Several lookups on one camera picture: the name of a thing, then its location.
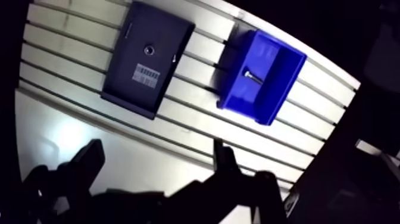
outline blue bin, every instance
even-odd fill
[[[261,30],[246,35],[218,107],[271,125],[307,56]]]

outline sticker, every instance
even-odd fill
[[[142,64],[137,64],[132,79],[154,89],[157,85],[159,76],[160,73],[158,71],[147,68]]]

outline white slatwall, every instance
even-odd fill
[[[360,83],[293,37],[223,1],[215,2],[219,10],[235,19],[210,11],[208,0],[145,2],[196,23],[154,121],[99,97],[127,12],[126,6],[104,0],[36,0],[30,5],[20,88],[206,163],[212,162],[213,138],[222,138],[244,172],[271,170],[281,187],[291,188],[333,132],[345,112],[343,105],[355,95],[352,88]],[[200,87],[216,89],[215,79],[227,75],[213,64],[220,63],[224,51],[235,51],[222,41],[230,41],[239,18],[326,65],[320,69],[306,61],[271,126],[217,109],[219,97]]]

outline black wall-mounted box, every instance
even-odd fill
[[[158,8],[132,3],[101,97],[154,119],[194,28]]]

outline round hole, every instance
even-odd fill
[[[146,46],[144,51],[146,55],[153,55],[155,52],[154,47],[150,45]]]

